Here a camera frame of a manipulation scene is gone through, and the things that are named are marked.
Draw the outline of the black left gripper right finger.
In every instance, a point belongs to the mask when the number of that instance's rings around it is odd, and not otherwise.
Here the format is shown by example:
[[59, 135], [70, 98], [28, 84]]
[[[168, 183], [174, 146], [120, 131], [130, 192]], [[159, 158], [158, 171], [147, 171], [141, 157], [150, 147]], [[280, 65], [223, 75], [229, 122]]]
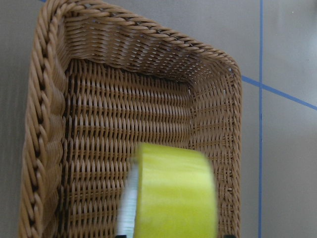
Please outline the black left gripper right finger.
[[235, 235], [232, 235], [232, 234], [223, 235], [223, 238], [235, 238]]

